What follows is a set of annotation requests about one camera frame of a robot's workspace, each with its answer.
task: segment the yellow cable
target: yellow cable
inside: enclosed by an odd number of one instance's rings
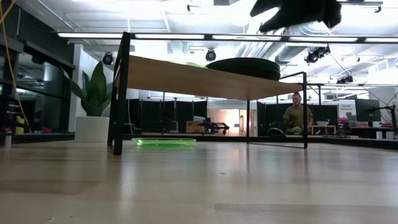
[[[14,4],[15,4],[15,0],[12,1],[11,5],[8,7],[6,13],[4,13],[4,16],[1,16],[0,23],[2,23],[3,20],[6,18],[6,16],[9,14],[9,12],[11,11],[12,7],[14,6]]]
[[[7,53],[7,59],[8,59],[8,66],[10,67],[10,71],[11,71],[12,84],[13,84],[13,86],[14,86],[14,88],[15,88],[15,93],[16,93],[16,95],[17,95],[17,100],[18,100],[18,103],[19,103],[19,107],[20,107],[21,112],[22,112],[22,115],[24,116],[24,119],[25,119],[25,121],[26,121],[26,125],[29,126],[29,122],[28,122],[28,120],[27,120],[27,118],[26,118],[26,116],[25,116],[25,112],[24,112],[24,109],[23,109],[23,107],[22,107],[21,100],[19,99],[19,93],[18,93],[18,91],[17,91],[17,83],[16,83],[15,76],[14,76],[14,70],[12,69],[10,51],[9,51],[9,49],[8,49],[8,41],[7,41],[7,35],[6,35],[6,25],[4,25],[4,23],[3,23],[3,20],[6,18],[8,12],[11,10],[11,8],[12,8],[14,5],[15,5],[15,0],[12,1],[10,7],[8,7],[6,13],[5,13],[4,16],[3,16],[3,14],[2,14],[2,5],[1,5],[1,2],[0,2],[0,16],[1,16],[0,23],[2,24],[2,30],[3,30],[3,35],[4,35],[4,41],[6,42],[6,53]]]

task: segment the poster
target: poster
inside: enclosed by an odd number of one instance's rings
[[[338,104],[338,117],[339,117],[339,120],[346,120],[347,121],[347,120],[349,120],[348,119],[349,116],[356,116],[355,103],[339,103]]]

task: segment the table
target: table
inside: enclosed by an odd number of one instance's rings
[[[302,75],[301,84],[283,83],[265,78],[251,77],[207,68],[198,68],[172,62],[130,55],[134,34],[123,33],[118,56],[114,64],[114,86],[109,113],[108,147],[114,155],[123,148],[123,124],[128,88],[210,96],[247,102],[246,142],[249,143],[250,101],[303,91],[304,113],[307,110],[307,73],[298,72],[283,78]],[[307,117],[303,117],[307,127]],[[307,148],[307,129],[303,134]]]
[[[377,132],[381,132],[383,136],[385,136],[387,132],[393,132],[393,130],[392,128],[385,127],[356,127],[351,128],[351,132],[355,135],[358,135],[360,138],[377,139]]]
[[[311,134],[313,134],[314,128],[325,128],[325,134],[328,134],[328,128],[333,128],[333,134],[336,134],[336,126],[335,125],[313,125],[311,128]]]

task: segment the ceiling light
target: ceiling light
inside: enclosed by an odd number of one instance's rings
[[[161,100],[163,97],[161,96],[148,96],[148,99],[156,99],[156,100]],[[165,99],[180,99],[180,100],[205,100],[205,97],[171,97],[171,96],[166,96]],[[227,98],[215,98],[215,97],[208,97],[208,100],[227,100]]]
[[[380,43],[398,43],[398,38],[393,38],[393,37],[370,37],[370,38],[366,38],[365,43],[366,42],[380,42]]]
[[[213,35],[213,40],[280,41],[280,37],[272,37],[264,35]]]
[[[205,50],[207,50],[207,47],[204,47],[204,46],[188,46],[188,50],[202,50],[202,51],[205,51]]]
[[[58,33],[59,37],[72,39],[121,39],[123,34],[115,33]]]
[[[323,42],[323,43],[330,43],[330,42],[356,42],[358,40],[357,37],[310,37],[310,36],[303,36],[303,37],[290,37],[290,41],[297,41],[297,42]]]
[[[136,39],[185,39],[185,40],[203,40],[203,34],[135,34]]]
[[[137,0],[72,0],[74,2],[133,2]]]
[[[354,87],[354,86],[368,86],[368,87],[397,87],[398,85],[393,85],[393,84],[354,84],[354,83],[350,83],[350,84],[331,84],[331,83],[326,83],[323,84],[323,86],[350,86],[350,87]]]
[[[314,43],[285,43],[286,46],[292,47],[327,47],[328,44],[314,44]]]

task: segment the green tray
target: green tray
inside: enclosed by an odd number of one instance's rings
[[[189,147],[196,139],[178,139],[178,138],[134,138],[132,143],[141,147]]]

